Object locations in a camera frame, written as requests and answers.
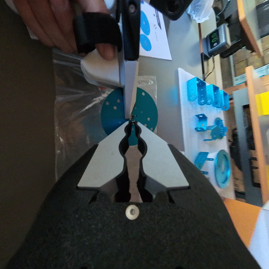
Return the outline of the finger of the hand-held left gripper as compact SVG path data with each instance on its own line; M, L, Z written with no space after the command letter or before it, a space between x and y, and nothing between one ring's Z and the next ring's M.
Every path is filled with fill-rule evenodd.
M123 87L125 119L130 118L136 103L138 70L139 62L137 60L122 60L122 62L119 63L120 84Z

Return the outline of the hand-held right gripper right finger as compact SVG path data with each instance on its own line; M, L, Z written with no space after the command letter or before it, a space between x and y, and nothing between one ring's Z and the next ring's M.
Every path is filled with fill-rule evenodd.
M139 122L135 122L139 164L137 188L141 197L155 197L159 192L189 188L189 183L169 145Z

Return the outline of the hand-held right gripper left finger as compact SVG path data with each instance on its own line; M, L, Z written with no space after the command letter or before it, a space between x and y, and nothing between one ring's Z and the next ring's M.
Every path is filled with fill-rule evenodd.
M131 122L125 122L99 142L77 185L78 189L105 192L109 197L119 191L117 179L127 169L123 149L129 147L131 129Z

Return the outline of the teal round metal plate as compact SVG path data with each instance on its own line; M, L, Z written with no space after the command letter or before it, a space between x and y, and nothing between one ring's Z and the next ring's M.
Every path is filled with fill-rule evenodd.
M158 112L153 98L143 89L137 88L136 103L132 110L135 121L140 122L150 131L157 126ZM101 124L107 135L111 134L123 123L125 118L123 89L113 90L105 99L101 109Z

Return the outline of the person's left hand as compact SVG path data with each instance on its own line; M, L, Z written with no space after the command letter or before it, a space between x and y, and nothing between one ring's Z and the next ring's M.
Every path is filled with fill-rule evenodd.
M77 1L84 12L109 14L103 0ZM16 10L25 25L46 46L57 47L65 53L77 52L73 32L74 11L68 0L14 0ZM115 46L96 44L99 55L105 60L115 58Z

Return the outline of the white printed instruction sheet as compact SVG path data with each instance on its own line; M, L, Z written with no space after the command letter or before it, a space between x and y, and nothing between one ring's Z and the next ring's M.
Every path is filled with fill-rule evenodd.
M172 60L163 15L145 1L140 1L139 55Z

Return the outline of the white foam sheet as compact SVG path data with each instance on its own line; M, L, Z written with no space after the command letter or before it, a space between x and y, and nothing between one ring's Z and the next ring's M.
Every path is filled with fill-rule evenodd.
M235 199L223 111L229 96L182 68L178 77L185 156L221 196Z

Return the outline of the large clear plastic bag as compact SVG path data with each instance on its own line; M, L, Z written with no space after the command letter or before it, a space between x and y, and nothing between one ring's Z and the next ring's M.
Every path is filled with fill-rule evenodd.
M58 180L93 145L106 137L101 108L113 89L88 83L80 68L81 57L52 50L56 86L55 176Z

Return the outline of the brown wooden stick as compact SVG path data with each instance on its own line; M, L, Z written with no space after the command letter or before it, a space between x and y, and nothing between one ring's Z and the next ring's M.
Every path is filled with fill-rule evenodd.
M204 70L204 53L203 53L203 38L201 33L201 24L198 23L198 31L199 31L199 44L200 44L200 58L201 58L201 68L202 68L202 77L205 79L205 70Z

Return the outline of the cluster of blue brackets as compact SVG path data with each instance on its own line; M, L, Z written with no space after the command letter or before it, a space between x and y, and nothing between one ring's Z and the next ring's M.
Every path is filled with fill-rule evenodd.
M184 105L184 146L186 156L204 174L213 166L213 176L221 184L230 177L230 160L227 153L227 131L223 111L230 108L229 96L219 87L207 85L194 77L187 81L187 102Z

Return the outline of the white plastic bag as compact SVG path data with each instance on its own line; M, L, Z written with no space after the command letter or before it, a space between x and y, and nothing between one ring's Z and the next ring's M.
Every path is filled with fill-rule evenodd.
M186 12L190 15L191 20L202 23L209 19L213 2L213 0L193 0Z

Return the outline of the person's beige jacket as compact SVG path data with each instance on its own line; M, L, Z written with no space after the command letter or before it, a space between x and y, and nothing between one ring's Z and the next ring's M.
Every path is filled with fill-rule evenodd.
M55 78L52 49L30 38L5 1L0 12L0 260L5 268L55 183Z

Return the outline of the black device green display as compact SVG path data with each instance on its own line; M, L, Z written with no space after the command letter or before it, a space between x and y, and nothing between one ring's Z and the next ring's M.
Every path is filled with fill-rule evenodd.
M211 58L230 48L230 31L226 23L218 26L206 36L206 55Z

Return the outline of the yellow box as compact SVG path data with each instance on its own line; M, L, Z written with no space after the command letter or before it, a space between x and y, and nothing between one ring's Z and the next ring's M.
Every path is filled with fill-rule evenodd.
M269 91L256 94L255 101L258 116L269 115Z

